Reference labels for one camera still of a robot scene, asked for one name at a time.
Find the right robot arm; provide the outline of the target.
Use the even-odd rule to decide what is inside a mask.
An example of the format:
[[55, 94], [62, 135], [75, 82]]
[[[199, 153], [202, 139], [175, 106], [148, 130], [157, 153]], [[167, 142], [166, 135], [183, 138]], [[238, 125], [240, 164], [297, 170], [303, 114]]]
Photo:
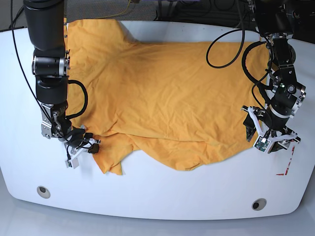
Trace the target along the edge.
[[[84, 127], [76, 128], [71, 123], [86, 111], [88, 93], [80, 81], [68, 76], [70, 57], [65, 45], [64, 1], [25, 0], [23, 10], [34, 46], [31, 71], [35, 76], [35, 91], [32, 95], [41, 109], [42, 136], [63, 142], [68, 161], [80, 151], [98, 153], [100, 140], [95, 140]], [[82, 89], [84, 104], [79, 112], [67, 115], [68, 85], [72, 84]]]

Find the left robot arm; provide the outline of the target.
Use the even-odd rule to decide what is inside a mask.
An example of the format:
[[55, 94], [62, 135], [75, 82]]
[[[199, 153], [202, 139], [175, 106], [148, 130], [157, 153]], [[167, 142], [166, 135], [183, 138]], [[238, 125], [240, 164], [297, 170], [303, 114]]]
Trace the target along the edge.
[[[251, 141], [254, 134], [258, 137], [253, 147], [263, 153], [270, 154], [281, 149], [287, 150], [292, 142], [300, 143], [296, 132], [287, 127], [290, 118], [294, 118], [306, 97], [306, 87], [299, 83], [294, 68], [295, 51], [288, 43], [293, 34], [289, 20], [285, 14], [284, 0], [250, 0], [249, 8], [256, 17], [255, 32], [264, 40], [243, 48], [245, 32], [243, 18], [240, 18], [238, 30], [242, 33], [241, 44], [236, 56], [220, 68], [226, 68], [241, 57], [241, 65], [246, 77], [258, 88], [265, 104], [243, 106], [247, 112], [243, 124], [246, 128], [246, 139]], [[257, 80], [248, 71], [246, 59], [249, 52], [260, 45], [269, 51], [269, 60], [264, 78], [269, 77], [269, 84]]]

